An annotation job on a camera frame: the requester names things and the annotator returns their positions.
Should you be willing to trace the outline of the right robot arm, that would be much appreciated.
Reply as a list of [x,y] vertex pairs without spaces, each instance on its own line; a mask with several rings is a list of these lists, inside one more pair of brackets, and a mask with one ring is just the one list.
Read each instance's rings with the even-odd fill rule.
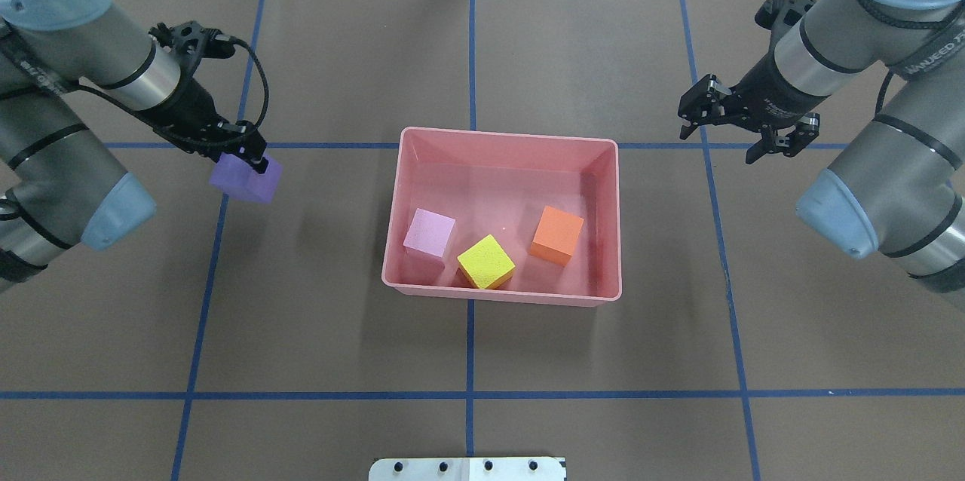
[[704,75],[680,97],[680,138],[703,126],[758,134],[747,164],[795,157],[816,107],[869,66],[887,74],[872,120],[799,198],[800,220],[855,259],[879,252],[963,308],[963,0],[766,0],[765,55],[734,86]]

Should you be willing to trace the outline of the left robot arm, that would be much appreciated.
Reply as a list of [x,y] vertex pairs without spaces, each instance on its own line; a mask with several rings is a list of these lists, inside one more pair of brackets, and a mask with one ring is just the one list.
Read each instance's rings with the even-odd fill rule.
[[143,29],[113,0],[2,0],[2,289],[25,283],[75,245],[107,250],[151,219],[155,200],[65,102],[82,90],[141,121],[179,150],[210,159],[211,185],[272,201],[283,168],[262,122],[230,121],[197,82],[204,59],[241,38],[195,21]]

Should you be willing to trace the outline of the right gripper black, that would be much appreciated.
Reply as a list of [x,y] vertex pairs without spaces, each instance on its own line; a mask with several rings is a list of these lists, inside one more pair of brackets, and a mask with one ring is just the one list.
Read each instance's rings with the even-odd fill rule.
[[[765,155],[793,158],[817,139],[820,114],[808,113],[822,97],[804,93],[783,78],[772,55],[758,60],[737,85],[728,87],[707,73],[680,97],[679,139],[688,139],[702,126],[733,124],[759,133],[745,153],[745,164]],[[793,127],[786,135],[780,130]]]

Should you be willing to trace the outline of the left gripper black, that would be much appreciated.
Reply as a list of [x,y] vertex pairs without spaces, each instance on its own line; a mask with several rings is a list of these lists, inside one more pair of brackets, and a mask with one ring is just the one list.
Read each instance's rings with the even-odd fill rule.
[[256,174],[268,171],[265,138],[257,130],[242,136],[225,130],[225,119],[216,111],[213,97],[195,79],[180,84],[164,103],[149,108],[147,124],[184,152],[220,161],[222,155],[237,151],[237,157]]

